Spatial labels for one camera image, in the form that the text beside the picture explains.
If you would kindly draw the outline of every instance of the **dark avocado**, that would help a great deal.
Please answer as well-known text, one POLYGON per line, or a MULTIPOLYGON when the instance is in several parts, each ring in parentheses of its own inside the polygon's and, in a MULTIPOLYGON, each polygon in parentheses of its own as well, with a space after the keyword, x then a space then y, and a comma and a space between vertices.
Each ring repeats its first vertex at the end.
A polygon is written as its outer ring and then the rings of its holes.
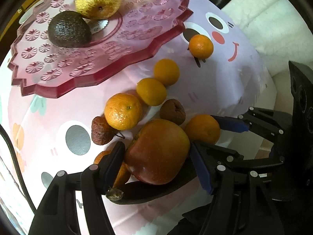
POLYGON ((91 32, 82 15, 76 11, 57 14, 48 27, 49 40, 62 48, 81 48, 91 41, 91 32))

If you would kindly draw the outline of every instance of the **wrinkled brown fruit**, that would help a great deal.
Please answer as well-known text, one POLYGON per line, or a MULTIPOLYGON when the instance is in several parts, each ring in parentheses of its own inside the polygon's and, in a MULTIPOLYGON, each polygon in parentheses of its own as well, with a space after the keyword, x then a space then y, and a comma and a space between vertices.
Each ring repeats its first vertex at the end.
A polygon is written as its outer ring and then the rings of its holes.
POLYGON ((184 107, 178 100, 169 99, 160 109, 160 118, 181 125, 186 119, 184 107))
POLYGON ((118 188, 111 188, 110 190, 107 191, 105 196, 110 200, 110 201, 118 201, 123 198, 123 191, 118 189, 118 188))
POLYGON ((95 117, 91 123, 91 139, 97 145, 109 143, 118 133, 118 130, 112 128, 105 117, 95 117))

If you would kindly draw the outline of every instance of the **pink plastic tray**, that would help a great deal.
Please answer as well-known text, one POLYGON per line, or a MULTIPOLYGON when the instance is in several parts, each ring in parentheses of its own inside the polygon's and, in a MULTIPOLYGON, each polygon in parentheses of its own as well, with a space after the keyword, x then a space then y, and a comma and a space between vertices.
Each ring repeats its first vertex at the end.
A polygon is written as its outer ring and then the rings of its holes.
POLYGON ((107 26, 84 48, 59 48, 47 34, 51 19, 75 10, 74 0, 44 0, 18 29, 11 45, 12 85, 22 95, 58 98, 76 87, 97 85, 130 64, 153 57, 182 33, 189 0, 124 0, 107 26))

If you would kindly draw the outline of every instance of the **lemon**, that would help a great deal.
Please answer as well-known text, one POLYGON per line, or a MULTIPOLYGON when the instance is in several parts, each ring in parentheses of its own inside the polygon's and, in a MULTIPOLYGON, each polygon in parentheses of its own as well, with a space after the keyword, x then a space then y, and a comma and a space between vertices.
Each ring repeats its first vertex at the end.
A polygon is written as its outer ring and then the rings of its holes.
POLYGON ((76 11, 87 19, 111 17, 123 0, 75 0, 76 11))
POLYGON ((171 59, 161 59, 154 66, 154 78, 165 86, 174 85, 179 79, 179 67, 171 59))
POLYGON ((137 94, 149 106, 159 106, 166 99, 165 86, 153 78, 142 79, 136 88, 137 94))

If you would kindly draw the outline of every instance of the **pink cheek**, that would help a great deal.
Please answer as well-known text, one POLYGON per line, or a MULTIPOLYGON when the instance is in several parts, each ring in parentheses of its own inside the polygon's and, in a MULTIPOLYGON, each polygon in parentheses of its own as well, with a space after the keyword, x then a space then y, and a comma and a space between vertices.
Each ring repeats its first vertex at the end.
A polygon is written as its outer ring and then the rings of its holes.
POLYGON ((219 44, 224 44, 225 43, 224 37, 220 33, 218 33, 218 32, 215 32, 215 31, 212 32, 212 37, 219 44))

